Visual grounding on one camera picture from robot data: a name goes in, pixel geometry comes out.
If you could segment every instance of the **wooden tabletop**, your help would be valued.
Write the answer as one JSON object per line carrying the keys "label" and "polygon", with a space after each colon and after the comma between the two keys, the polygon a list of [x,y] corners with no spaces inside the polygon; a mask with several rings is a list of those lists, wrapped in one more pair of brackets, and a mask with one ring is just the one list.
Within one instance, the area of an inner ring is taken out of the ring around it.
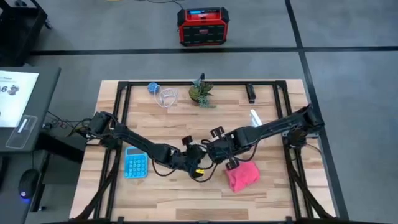
{"label": "wooden tabletop", "polygon": [[[301,80],[286,80],[293,111],[306,106]],[[112,112],[117,80],[101,84],[97,111]],[[127,117],[127,126],[154,142],[171,144],[184,150],[181,138],[192,135],[196,140],[211,138],[210,130],[223,126],[231,131],[251,125],[250,109],[255,109],[263,123],[277,119],[274,94],[270,86],[255,86],[256,103],[248,103],[244,86],[215,86],[210,97],[216,108],[199,108],[189,98],[189,86],[163,86],[178,88],[178,99],[170,108],[161,108],[146,86],[134,86]],[[308,142],[318,147],[316,140]],[[247,158],[249,151],[242,155]],[[104,149],[86,148],[75,199],[70,217],[77,216],[98,189]],[[309,189],[327,212],[334,215],[333,204],[320,153],[304,147],[303,164]],[[259,182],[238,193],[228,186],[225,166],[220,164],[209,182],[199,184],[186,172],[176,171],[168,177],[159,177],[149,163],[144,179],[124,178],[124,156],[119,167],[112,220],[124,216],[125,220],[285,220],[294,217],[289,181],[280,135],[264,139],[258,146],[254,162],[261,178]],[[169,170],[157,166],[161,173]],[[300,202],[305,214],[303,202]]]}

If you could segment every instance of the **black mouse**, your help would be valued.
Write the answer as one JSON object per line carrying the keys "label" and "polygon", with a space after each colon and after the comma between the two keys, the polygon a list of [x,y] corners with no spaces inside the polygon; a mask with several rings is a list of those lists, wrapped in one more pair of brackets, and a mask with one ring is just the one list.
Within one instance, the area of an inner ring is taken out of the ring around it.
{"label": "black mouse", "polygon": [[29,169],[24,172],[19,180],[18,192],[23,199],[31,199],[36,191],[39,172],[35,169]]}

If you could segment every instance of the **calculator screen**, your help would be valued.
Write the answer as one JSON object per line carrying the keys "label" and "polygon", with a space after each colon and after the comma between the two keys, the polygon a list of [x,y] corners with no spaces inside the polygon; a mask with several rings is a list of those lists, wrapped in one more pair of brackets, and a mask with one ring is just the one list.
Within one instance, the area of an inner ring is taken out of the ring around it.
{"label": "calculator screen", "polygon": [[143,154],[144,152],[142,152],[139,149],[130,149],[127,150],[127,155],[139,155],[139,154]]}

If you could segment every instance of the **pink cloth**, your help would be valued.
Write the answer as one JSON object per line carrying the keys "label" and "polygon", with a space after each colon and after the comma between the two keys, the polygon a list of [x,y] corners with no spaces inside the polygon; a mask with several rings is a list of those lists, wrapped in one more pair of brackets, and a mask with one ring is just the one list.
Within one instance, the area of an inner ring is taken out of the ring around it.
{"label": "pink cloth", "polygon": [[260,179],[260,171],[253,161],[241,162],[238,168],[227,170],[226,175],[233,192],[243,190]]}

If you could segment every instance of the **potted plant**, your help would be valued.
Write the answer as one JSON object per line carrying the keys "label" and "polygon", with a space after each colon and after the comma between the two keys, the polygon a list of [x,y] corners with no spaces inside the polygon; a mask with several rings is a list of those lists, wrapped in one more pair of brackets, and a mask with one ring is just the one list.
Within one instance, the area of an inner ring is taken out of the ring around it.
{"label": "potted plant", "polygon": [[207,96],[212,96],[209,91],[213,88],[212,83],[205,82],[205,74],[202,73],[200,78],[192,82],[193,85],[189,89],[189,97],[202,108],[213,108]]}

